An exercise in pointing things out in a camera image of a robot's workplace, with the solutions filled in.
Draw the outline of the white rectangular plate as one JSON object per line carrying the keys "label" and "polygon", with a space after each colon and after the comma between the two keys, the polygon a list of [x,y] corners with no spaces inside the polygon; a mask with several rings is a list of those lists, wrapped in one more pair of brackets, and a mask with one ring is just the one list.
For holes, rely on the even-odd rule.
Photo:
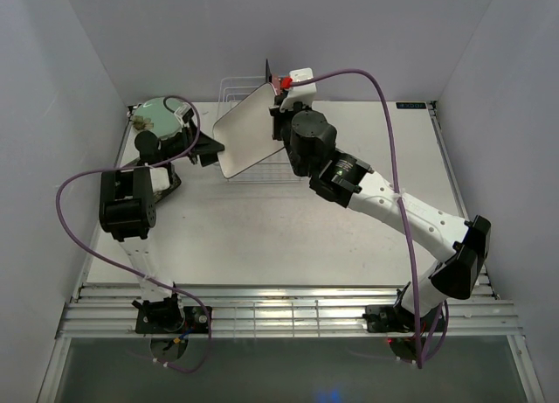
{"label": "white rectangular plate", "polygon": [[215,141],[224,145],[217,154],[224,178],[231,179],[283,149],[273,140],[273,117],[269,107],[275,91],[265,83],[220,117],[213,125]]}

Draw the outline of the cream floral square plate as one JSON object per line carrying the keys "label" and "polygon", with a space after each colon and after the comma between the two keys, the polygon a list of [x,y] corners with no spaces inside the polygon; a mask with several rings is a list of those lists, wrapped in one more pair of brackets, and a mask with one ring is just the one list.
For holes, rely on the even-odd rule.
{"label": "cream floral square plate", "polygon": [[272,68],[268,59],[266,59],[265,62],[265,81],[271,84],[277,84],[280,82],[280,77],[272,72]]}

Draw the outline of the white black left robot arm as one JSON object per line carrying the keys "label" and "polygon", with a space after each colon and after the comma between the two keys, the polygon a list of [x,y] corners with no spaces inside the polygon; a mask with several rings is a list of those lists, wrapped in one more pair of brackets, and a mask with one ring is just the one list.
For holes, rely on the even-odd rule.
{"label": "white black left robot arm", "polygon": [[149,237],[156,224],[156,203],[182,183],[170,158],[184,154],[192,163],[214,164],[224,145],[201,132],[193,122],[176,135],[162,140],[151,130],[135,137],[139,153],[130,169],[110,170],[100,177],[100,226],[124,250],[141,288],[141,300],[133,305],[141,319],[172,333],[185,322],[177,293],[164,288],[174,283],[156,257]]}

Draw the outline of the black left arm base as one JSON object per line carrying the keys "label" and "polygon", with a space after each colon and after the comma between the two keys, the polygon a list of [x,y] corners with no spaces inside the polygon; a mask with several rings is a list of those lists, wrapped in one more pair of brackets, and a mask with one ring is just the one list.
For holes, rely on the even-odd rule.
{"label": "black left arm base", "polygon": [[137,334],[177,334],[209,332],[212,307],[208,313],[199,306],[147,307],[139,309],[134,332]]}

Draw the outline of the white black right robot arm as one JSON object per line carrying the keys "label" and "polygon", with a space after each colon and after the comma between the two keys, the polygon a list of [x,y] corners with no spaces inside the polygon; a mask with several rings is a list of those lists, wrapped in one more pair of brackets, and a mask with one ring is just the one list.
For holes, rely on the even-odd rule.
{"label": "white black right robot arm", "polygon": [[376,219],[419,244],[434,258],[426,273],[397,294],[392,307],[371,316],[378,331],[415,330],[449,298],[470,298],[488,255],[491,223],[453,216],[396,188],[364,161],[337,149],[326,116],[296,102],[270,108],[273,139],[284,144],[293,173],[328,202]]}

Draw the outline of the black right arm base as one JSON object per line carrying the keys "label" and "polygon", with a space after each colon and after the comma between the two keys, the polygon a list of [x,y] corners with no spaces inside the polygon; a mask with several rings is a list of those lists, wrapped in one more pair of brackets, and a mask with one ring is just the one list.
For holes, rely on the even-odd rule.
{"label": "black right arm base", "polygon": [[[405,309],[391,305],[368,305],[365,307],[362,319],[365,320],[369,333],[414,333],[414,316]],[[430,330],[442,332],[445,327],[445,316],[432,309],[426,316],[420,318],[419,331],[427,333]]]}

